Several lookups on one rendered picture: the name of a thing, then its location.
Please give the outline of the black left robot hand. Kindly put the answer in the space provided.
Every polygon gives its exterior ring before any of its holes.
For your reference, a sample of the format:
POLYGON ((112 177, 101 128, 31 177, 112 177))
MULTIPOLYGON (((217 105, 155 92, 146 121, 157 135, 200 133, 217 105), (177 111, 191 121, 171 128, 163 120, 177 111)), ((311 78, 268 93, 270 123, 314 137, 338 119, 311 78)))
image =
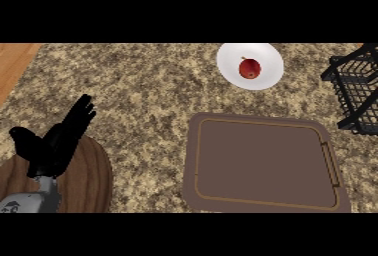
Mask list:
POLYGON ((16 154, 29 162, 26 176, 57 177, 63 174, 76 149, 78 141, 95 116, 91 96, 84 94, 76 100, 60 123, 56 123, 44 137, 25 127, 8 130, 16 154))

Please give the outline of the brown rectangular tray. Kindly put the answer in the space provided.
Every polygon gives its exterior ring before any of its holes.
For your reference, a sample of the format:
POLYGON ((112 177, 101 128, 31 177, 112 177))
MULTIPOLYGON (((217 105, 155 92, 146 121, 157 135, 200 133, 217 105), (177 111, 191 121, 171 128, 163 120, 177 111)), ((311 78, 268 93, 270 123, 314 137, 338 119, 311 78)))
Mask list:
POLYGON ((320 123, 197 113, 188 121, 183 199, 215 212, 348 213, 320 123))

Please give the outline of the round brown wooden board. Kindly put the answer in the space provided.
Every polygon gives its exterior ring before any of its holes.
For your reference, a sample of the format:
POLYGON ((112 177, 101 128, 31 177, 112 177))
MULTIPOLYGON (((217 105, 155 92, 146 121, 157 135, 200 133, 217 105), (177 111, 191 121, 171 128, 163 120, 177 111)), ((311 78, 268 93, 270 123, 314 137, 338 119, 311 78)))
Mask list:
MULTIPOLYGON (((0 166, 0 201, 11 193, 33 192, 36 182, 26 177, 28 161, 17 155, 0 166)), ((64 173, 57 177, 59 213, 103 213, 112 196, 112 167, 100 144, 81 137, 64 173)))

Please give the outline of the white round plate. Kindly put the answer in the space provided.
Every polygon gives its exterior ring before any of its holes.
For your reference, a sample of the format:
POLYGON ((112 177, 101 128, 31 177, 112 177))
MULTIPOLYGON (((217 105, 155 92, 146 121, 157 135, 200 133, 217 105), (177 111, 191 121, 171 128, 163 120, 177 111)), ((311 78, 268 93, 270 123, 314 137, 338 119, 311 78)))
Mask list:
POLYGON ((217 67, 224 79, 248 90, 270 88, 283 75, 283 60, 268 43, 224 43, 217 52, 217 67), (259 74, 248 79, 239 73, 239 65, 245 59, 253 59, 259 64, 259 74))

